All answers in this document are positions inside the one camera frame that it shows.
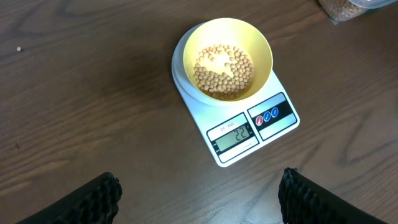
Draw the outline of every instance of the blue button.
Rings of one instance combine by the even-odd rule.
[[[271,119],[271,113],[270,113],[269,111],[267,111],[267,112],[264,114],[264,121],[265,121],[265,122],[268,122],[270,119]]]
[[[271,111],[271,115],[273,118],[275,118],[276,116],[278,116],[279,110],[278,108],[273,108]]]

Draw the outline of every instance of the wooden table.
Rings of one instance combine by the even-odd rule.
[[[335,26],[309,0],[1,1],[0,223],[105,171],[124,190],[115,223],[280,223],[287,166],[398,223],[397,10]],[[301,117],[226,169],[170,74],[181,36],[217,17],[267,37]]]

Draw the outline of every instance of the white kitchen scale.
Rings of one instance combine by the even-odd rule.
[[[190,29],[177,44],[172,74],[216,163],[227,167],[295,129],[300,118],[274,71],[250,100],[231,106],[219,105],[196,89],[185,73],[183,51],[200,25]]]

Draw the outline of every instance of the scale control panel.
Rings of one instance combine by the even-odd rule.
[[[297,122],[292,107],[283,93],[248,109],[250,118],[263,141]]]
[[[242,112],[211,128],[206,135],[222,163],[260,144],[297,122],[293,110],[283,93],[278,93],[248,109],[249,123]],[[257,130],[262,141],[259,141]]]

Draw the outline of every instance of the bag of beans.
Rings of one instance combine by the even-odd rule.
[[[383,7],[395,1],[397,0],[319,0],[319,3],[331,19],[343,22],[369,9]]]

